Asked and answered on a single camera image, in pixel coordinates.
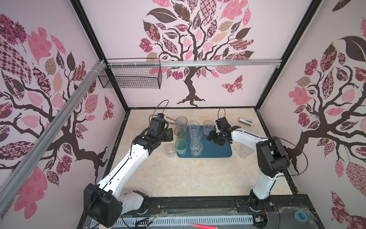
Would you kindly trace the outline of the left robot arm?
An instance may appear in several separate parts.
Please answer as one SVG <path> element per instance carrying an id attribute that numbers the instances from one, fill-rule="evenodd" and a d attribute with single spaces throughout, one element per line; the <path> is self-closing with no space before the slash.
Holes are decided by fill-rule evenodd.
<path id="1" fill-rule="evenodd" d="M 97 184 L 88 184 L 84 189 L 84 214 L 100 225 L 111 228 L 121 215 L 139 210 L 148 196 L 133 191 L 119 200 L 122 189 L 141 163 L 162 142 L 172 139 L 173 132 L 164 115 L 153 116 L 149 126 L 133 139 L 130 150 L 119 164 Z"/>

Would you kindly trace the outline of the yellow transparent cup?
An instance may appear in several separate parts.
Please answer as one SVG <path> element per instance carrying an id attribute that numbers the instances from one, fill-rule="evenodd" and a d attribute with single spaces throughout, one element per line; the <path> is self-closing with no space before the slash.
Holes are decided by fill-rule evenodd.
<path id="1" fill-rule="evenodd" d="M 186 140 L 187 139 L 187 128 L 184 126 L 177 126 L 174 129 L 174 134 L 175 134 L 177 140 L 180 140 L 180 139 Z"/>

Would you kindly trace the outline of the teal dotted plastic cup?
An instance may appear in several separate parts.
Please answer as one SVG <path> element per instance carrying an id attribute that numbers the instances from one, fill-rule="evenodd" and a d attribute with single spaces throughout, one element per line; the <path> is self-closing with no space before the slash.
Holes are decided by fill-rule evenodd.
<path id="1" fill-rule="evenodd" d="M 185 139 L 178 139 L 174 146 L 178 155 L 184 155 L 187 152 L 188 144 Z"/>

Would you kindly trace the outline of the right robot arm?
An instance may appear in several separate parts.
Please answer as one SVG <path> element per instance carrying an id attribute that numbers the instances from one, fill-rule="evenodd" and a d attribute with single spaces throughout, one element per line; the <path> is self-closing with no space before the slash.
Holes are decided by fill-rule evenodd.
<path id="1" fill-rule="evenodd" d="M 248 205 L 252 211 L 259 212 L 269 202 L 271 190 L 278 177 L 289 167 L 290 160 L 278 137 L 261 137 L 249 133 L 239 126 L 231 126 L 225 117 L 216 120 L 218 132 L 211 131 L 207 140 L 223 146 L 238 142 L 253 149 L 257 154 L 260 175 L 250 191 Z"/>

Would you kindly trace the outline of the tall frosted blue cup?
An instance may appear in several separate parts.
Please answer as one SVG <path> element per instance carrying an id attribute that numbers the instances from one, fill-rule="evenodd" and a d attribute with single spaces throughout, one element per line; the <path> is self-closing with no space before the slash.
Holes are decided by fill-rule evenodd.
<path id="1" fill-rule="evenodd" d="M 188 129 L 188 119 L 184 116 L 176 118 L 175 123 L 177 126 L 185 127 Z"/>

